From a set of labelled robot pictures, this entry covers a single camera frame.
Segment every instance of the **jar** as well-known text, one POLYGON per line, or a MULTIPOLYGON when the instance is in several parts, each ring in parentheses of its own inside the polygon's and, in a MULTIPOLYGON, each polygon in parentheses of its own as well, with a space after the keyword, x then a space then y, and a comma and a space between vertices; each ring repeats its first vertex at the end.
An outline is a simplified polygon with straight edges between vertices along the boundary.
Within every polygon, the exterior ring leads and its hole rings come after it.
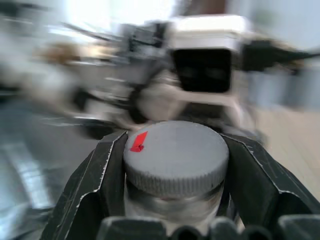
POLYGON ((183 225, 207 234, 229 159, 217 132, 188 121, 155 123, 129 137, 123 158, 126 216, 158 218, 168 235, 183 225))

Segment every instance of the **gray plastic cap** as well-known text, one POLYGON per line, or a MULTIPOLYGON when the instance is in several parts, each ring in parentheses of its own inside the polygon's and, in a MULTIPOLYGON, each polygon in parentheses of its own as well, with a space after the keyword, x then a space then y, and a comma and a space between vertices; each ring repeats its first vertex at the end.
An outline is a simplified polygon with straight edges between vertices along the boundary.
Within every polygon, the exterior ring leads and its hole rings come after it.
POLYGON ((229 150, 211 128, 188 121, 149 125, 129 137, 124 148, 127 179, 161 198, 205 194, 225 178, 229 150))

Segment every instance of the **gray lid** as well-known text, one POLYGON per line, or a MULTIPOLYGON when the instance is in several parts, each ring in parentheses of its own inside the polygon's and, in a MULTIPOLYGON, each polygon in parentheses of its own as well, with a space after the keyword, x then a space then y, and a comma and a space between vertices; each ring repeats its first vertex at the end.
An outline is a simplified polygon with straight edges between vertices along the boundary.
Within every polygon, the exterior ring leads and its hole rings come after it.
POLYGON ((140 129, 124 148, 127 179, 163 198, 201 195, 225 178, 229 150, 211 128, 188 121, 165 121, 140 129))

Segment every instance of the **wooden floor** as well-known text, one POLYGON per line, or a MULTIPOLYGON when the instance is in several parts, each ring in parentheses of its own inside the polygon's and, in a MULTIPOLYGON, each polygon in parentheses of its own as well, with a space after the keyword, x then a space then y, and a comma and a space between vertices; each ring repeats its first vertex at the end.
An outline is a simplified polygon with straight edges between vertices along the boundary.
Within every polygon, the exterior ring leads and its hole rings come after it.
POLYGON ((320 112, 258 109, 266 149, 320 201, 320 112))

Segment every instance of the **white wall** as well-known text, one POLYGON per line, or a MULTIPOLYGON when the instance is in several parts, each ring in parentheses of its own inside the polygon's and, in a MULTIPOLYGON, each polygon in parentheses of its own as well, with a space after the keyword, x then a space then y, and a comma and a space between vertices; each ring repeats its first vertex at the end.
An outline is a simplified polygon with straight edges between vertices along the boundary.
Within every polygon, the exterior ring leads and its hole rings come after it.
MULTIPOLYGON (((298 49, 320 50, 320 1, 316 0, 229 0, 228 11, 256 20, 269 16, 263 25, 265 33, 298 49)), ((320 109, 320 59, 308 61, 301 77, 256 75, 253 81, 255 100, 263 107, 291 103, 305 109, 320 109)))

